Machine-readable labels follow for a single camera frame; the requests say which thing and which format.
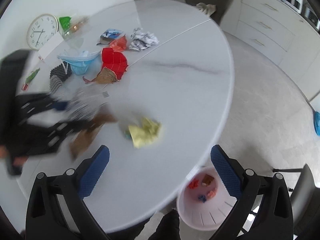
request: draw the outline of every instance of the blue face mask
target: blue face mask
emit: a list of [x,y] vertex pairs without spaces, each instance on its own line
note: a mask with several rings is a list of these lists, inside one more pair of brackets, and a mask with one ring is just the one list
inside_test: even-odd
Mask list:
[[100,51],[89,53],[82,51],[77,57],[70,57],[66,53],[58,56],[59,59],[69,63],[71,70],[76,75],[83,75],[88,70],[89,65],[100,54]]

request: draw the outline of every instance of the clock hand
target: clock hand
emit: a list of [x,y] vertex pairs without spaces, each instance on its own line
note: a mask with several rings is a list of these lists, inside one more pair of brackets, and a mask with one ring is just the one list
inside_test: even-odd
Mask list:
[[40,35],[39,35],[39,38],[38,38],[37,43],[36,43],[36,46],[38,45],[38,41],[39,41],[39,39],[40,39],[40,36],[41,36],[42,32],[43,32],[43,29],[42,29],[42,31],[41,31],[41,33],[40,33]]

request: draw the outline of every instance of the black chair leg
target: black chair leg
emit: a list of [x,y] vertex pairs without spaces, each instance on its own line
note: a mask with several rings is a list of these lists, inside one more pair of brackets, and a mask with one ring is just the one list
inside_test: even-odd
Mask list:
[[303,169],[286,169],[286,170],[279,170],[273,169],[272,172],[302,172]]

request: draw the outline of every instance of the round white table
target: round white table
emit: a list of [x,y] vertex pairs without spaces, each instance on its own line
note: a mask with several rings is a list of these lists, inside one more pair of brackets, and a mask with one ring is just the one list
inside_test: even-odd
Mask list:
[[[120,82],[107,86],[109,105],[118,123],[106,124],[89,147],[72,162],[66,139],[56,155],[29,158],[18,180],[26,197],[39,172],[63,174],[91,157],[100,145],[110,161],[92,194],[84,198],[101,228],[109,233],[152,216],[172,201],[181,186],[208,159],[228,117],[234,85],[234,65],[219,26],[197,9],[171,0],[138,0],[108,8],[89,21],[89,31],[76,42],[90,52],[108,28],[123,30],[128,41],[134,28],[154,33],[160,43],[141,52],[123,52],[129,64]],[[62,42],[40,62],[30,91],[48,89]],[[72,75],[69,87],[84,86]],[[123,125],[142,116],[162,124],[159,139],[135,149],[124,137]]]

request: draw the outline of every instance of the black pants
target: black pants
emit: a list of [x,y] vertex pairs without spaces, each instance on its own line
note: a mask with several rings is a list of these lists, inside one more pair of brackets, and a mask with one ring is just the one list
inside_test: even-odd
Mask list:
[[[131,228],[108,234],[108,236],[112,240],[134,240],[141,233],[144,225],[148,221],[149,219]],[[149,240],[180,240],[179,224],[178,212],[172,210],[162,218],[157,230],[149,237]]]

